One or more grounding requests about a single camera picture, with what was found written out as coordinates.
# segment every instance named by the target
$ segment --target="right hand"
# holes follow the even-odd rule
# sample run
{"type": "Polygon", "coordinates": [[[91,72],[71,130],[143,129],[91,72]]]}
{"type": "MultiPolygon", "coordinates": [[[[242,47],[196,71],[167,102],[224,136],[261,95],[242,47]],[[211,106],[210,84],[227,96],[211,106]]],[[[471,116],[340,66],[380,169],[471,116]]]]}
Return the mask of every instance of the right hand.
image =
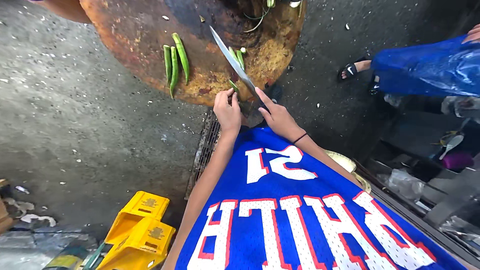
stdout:
{"type": "Polygon", "coordinates": [[[275,134],[284,137],[290,142],[294,142],[305,134],[305,130],[297,125],[293,117],[288,113],[287,108],[275,104],[260,88],[256,87],[255,91],[270,113],[264,108],[259,108],[258,110],[275,134]]]}
{"type": "Polygon", "coordinates": [[[480,25],[474,26],[473,29],[468,32],[467,38],[462,42],[462,44],[469,41],[472,43],[480,42],[480,25]]]}

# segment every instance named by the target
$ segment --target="okra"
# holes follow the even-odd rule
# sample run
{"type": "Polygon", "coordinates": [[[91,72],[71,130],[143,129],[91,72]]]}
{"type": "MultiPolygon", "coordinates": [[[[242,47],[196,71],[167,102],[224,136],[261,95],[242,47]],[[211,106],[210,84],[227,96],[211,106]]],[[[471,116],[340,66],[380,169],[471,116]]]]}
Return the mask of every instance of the okra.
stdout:
{"type": "Polygon", "coordinates": [[[230,85],[233,88],[233,91],[237,93],[237,95],[240,95],[239,88],[232,82],[232,80],[228,80],[230,82],[230,85]]]}
{"type": "Polygon", "coordinates": [[[172,79],[172,54],[169,45],[163,45],[163,54],[165,56],[165,76],[167,76],[167,85],[172,79]]]}
{"type": "Polygon", "coordinates": [[[172,46],[172,81],[170,83],[170,97],[173,99],[173,89],[179,80],[179,61],[177,59],[177,49],[172,46]]]}
{"type": "Polygon", "coordinates": [[[239,60],[237,59],[237,55],[235,54],[235,51],[232,49],[232,47],[229,47],[228,51],[233,56],[233,59],[235,59],[238,63],[240,63],[239,60]]]}
{"type": "Polygon", "coordinates": [[[243,57],[241,55],[241,51],[237,50],[237,60],[239,61],[240,67],[245,70],[245,64],[243,63],[243,57]]]}
{"type": "Polygon", "coordinates": [[[177,50],[179,52],[183,72],[185,72],[185,84],[187,84],[188,77],[190,76],[190,67],[188,64],[187,53],[185,52],[185,48],[183,47],[183,43],[181,42],[179,34],[173,33],[172,38],[175,41],[175,45],[177,46],[177,50]]]}

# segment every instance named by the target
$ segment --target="blue jersey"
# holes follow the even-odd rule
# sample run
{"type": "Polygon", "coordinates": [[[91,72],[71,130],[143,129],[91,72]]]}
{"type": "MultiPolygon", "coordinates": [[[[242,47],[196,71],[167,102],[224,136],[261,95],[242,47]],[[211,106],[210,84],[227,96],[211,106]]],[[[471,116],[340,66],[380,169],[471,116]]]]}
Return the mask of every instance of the blue jersey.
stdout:
{"type": "Polygon", "coordinates": [[[352,182],[256,128],[238,136],[175,269],[465,268],[352,182]]]}

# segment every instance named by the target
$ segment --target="metal grate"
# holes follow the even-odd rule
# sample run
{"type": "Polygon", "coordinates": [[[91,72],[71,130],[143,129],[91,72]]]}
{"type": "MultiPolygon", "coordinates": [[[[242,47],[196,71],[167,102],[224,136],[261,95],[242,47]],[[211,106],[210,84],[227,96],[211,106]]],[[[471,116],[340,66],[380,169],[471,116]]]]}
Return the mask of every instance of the metal grate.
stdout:
{"type": "Polygon", "coordinates": [[[213,151],[215,150],[216,141],[218,139],[218,132],[220,131],[220,123],[212,109],[207,112],[205,119],[205,126],[202,130],[202,137],[198,144],[197,152],[195,153],[195,160],[193,161],[192,173],[188,179],[187,190],[185,191],[185,200],[188,200],[193,187],[202,175],[210,161],[213,151]]]}

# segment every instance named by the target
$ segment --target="knife blade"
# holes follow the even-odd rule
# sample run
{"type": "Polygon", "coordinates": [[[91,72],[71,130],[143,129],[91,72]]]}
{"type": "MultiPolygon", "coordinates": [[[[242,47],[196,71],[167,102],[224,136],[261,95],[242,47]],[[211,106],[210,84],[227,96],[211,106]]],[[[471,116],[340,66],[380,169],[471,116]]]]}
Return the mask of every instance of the knife blade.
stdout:
{"type": "Polygon", "coordinates": [[[240,80],[242,80],[243,83],[247,86],[250,93],[259,100],[260,106],[264,107],[264,103],[262,102],[258,94],[255,92],[255,86],[253,85],[248,75],[243,71],[243,69],[240,67],[240,64],[230,54],[230,52],[228,51],[228,48],[225,46],[222,39],[215,32],[212,26],[210,26],[210,31],[212,32],[213,38],[215,39],[216,43],[220,47],[220,50],[222,51],[223,55],[227,58],[233,70],[238,74],[240,80]]]}

